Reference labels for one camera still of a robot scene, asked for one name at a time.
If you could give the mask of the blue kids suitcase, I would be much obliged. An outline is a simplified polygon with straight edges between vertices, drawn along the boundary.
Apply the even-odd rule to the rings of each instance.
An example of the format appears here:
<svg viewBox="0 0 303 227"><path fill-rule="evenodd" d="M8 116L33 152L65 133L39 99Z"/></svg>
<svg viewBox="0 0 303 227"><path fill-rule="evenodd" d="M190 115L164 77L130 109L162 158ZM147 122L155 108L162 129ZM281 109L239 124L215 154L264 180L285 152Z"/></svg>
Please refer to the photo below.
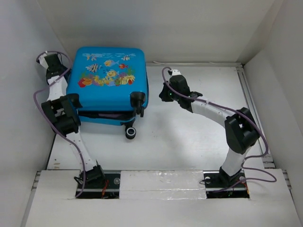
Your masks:
<svg viewBox="0 0 303 227"><path fill-rule="evenodd" d="M82 122L125 127L125 136L136 136L134 122L149 103L149 83L144 52L138 48L84 46L77 50L67 94L78 94ZM120 119L100 118L99 113L121 113Z"/></svg>

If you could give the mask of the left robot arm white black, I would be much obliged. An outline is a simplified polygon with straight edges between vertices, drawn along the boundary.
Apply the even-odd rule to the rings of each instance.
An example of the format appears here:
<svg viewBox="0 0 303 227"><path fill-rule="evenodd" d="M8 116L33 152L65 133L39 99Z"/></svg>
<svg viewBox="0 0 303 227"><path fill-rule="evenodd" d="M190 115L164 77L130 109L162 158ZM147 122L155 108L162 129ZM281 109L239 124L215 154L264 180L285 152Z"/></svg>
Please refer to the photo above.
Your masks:
<svg viewBox="0 0 303 227"><path fill-rule="evenodd" d="M41 103L41 108L63 139L69 143L73 153L78 159L82 171L74 177L78 185L89 188L102 188L108 185L108 180L101 165L91 158L83 143L78 116L81 108L78 94L67 94L67 82L71 70L63 65L59 59L59 53L44 56L46 69L46 81L49 87L47 101Z"/></svg>

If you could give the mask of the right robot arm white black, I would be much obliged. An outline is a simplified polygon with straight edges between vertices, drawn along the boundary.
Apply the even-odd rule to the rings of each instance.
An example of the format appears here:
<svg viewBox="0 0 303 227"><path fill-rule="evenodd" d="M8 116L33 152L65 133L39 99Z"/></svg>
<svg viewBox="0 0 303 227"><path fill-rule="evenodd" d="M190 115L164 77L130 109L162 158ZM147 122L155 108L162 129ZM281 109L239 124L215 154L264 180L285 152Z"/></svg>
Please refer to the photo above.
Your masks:
<svg viewBox="0 0 303 227"><path fill-rule="evenodd" d="M164 80L159 98L163 102L176 101L181 108L206 117L225 129L229 150L217 178L224 187L235 184L248 151L261 137L250 110L246 107L234 110L202 99L201 93L190 90L186 78L178 70L168 73L170 78Z"/></svg>

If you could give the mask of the purple shirt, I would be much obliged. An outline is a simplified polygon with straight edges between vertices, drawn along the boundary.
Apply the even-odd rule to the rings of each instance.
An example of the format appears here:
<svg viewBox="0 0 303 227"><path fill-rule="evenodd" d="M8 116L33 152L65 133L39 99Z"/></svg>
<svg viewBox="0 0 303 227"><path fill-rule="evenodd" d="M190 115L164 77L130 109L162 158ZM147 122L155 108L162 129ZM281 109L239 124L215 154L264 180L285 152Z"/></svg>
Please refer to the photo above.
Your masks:
<svg viewBox="0 0 303 227"><path fill-rule="evenodd" d="M98 117L100 118L113 118L113 119L120 119L124 116L122 113L99 113Z"/></svg>

